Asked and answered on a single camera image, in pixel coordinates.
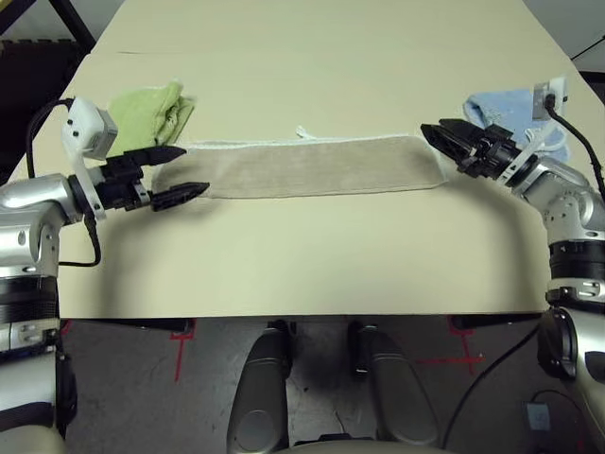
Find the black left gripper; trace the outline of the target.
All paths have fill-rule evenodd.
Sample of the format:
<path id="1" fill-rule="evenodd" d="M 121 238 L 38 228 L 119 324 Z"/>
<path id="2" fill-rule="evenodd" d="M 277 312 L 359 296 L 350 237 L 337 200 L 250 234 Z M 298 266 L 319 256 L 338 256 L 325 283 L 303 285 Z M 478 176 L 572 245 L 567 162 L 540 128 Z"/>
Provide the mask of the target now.
<path id="1" fill-rule="evenodd" d="M 186 149 L 175 146 L 154 146 L 125 151 L 122 156 L 109 158 L 104 166 L 98 168 L 100 178 L 94 183 L 102 206 L 131 211 L 150 205 L 154 212 L 160 212 L 200 196 L 210 187 L 208 183 L 180 183 L 150 195 L 141 182 L 144 176 L 142 166 L 167 164 L 186 153 Z"/>

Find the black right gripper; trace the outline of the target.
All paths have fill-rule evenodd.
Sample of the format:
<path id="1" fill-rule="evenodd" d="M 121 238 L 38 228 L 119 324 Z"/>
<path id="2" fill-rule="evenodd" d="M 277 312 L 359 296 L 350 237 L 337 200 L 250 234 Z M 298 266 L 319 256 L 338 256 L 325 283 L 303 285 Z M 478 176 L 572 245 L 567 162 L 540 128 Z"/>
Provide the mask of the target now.
<path id="1" fill-rule="evenodd" d="M 498 125 L 482 129 L 458 118 L 420 126 L 426 142 L 458 165 L 458 171 L 473 178 L 496 180 L 521 154 L 512 132 Z"/>

